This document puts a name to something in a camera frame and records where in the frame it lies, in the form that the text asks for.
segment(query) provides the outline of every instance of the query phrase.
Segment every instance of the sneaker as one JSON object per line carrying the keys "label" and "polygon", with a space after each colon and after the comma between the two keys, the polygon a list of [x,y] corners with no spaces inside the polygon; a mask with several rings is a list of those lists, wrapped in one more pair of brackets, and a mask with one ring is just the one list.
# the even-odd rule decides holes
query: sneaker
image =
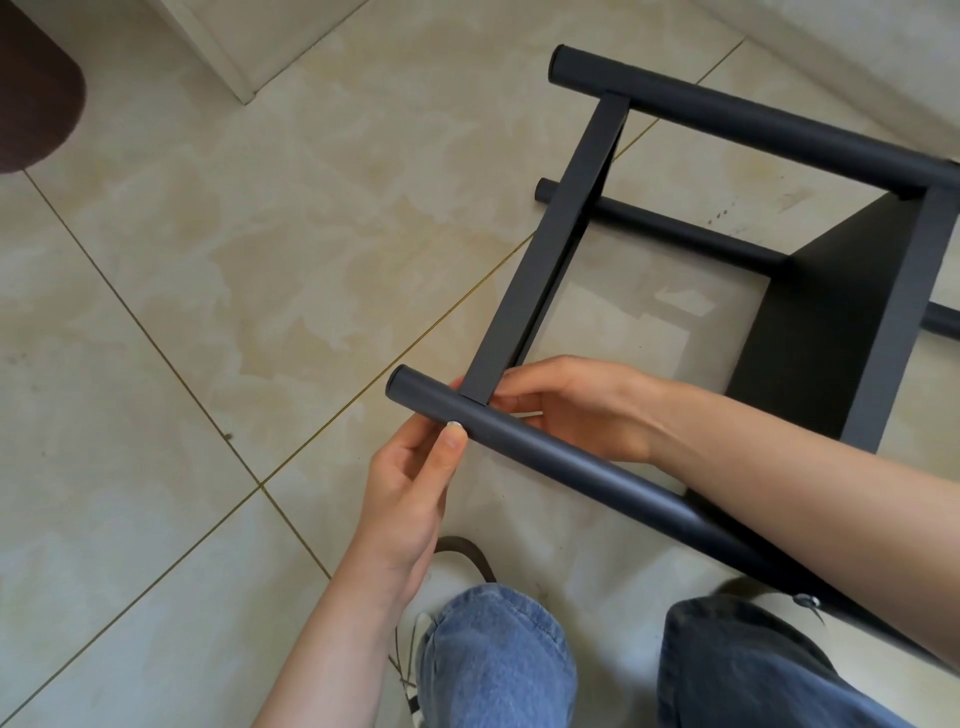
{"label": "sneaker", "polygon": [[423,725],[423,713],[417,699],[417,648],[433,625],[434,617],[454,596],[496,578],[487,558],[476,544],[460,536],[442,536],[437,540],[433,559],[417,595],[403,611],[394,630],[391,660],[400,671],[400,684],[415,728]]}

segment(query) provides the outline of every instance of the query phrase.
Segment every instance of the jeans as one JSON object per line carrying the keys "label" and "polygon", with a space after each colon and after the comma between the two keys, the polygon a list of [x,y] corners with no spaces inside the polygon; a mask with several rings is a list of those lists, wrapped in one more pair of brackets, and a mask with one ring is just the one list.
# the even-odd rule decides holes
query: jeans
{"label": "jeans", "polygon": [[[565,728],[577,668],[536,601],[498,584],[452,599],[417,655],[427,728]],[[805,635],[754,604],[708,596],[667,613],[658,725],[907,726],[845,683]]]}

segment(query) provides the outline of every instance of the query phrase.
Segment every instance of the right hand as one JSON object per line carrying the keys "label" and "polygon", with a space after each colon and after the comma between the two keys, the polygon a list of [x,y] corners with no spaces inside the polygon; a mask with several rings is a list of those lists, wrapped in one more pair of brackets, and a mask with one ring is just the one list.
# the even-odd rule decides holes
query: right hand
{"label": "right hand", "polygon": [[508,369],[490,404],[604,460],[649,462],[650,405],[669,382],[625,364],[555,356]]}

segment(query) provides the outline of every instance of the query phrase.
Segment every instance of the left hand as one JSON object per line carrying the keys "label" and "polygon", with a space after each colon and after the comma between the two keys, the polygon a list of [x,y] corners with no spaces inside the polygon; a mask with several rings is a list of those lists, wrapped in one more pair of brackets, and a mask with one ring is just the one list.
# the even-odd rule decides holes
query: left hand
{"label": "left hand", "polygon": [[402,609],[417,593],[440,534],[446,486],[467,447],[457,424],[407,420],[371,459],[360,522],[344,565],[391,590]]}

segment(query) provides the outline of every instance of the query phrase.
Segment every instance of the metal tube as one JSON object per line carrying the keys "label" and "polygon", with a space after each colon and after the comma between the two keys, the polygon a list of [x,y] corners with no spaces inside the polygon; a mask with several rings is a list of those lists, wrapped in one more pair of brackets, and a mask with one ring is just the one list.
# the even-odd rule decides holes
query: metal tube
{"label": "metal tube", "polygon": [[475,440],[788,595],[817,597],[825,611],[938,663],[899,631],[716,509],[682,497],[400,365],[387,397],[439,423],[455,420]]}
{"label": "metal tube", "polygon": [[960,189],[960,167],[945,159],[565,45],[553,52],[548,78],[590,96],[628,96],[632,109],[901,195]]}
{"label": "metal tube", "polygon": [[[541,178],[537,182],[534,198],[537,202],[549,203],[556,190],[556,182]],[[597,200],[590,217],[608,225],[652,235],[693,253],[706,255],[762,276],[772,277],[789,257],[745,240],[737,240],[722,232],[710,231],[642,207],[611,200],[609,197]]]}
{"label": "metal tube", "polygon": [[921,323],[930,333],[960,341],[960,311],[931,301],[926,305]]}

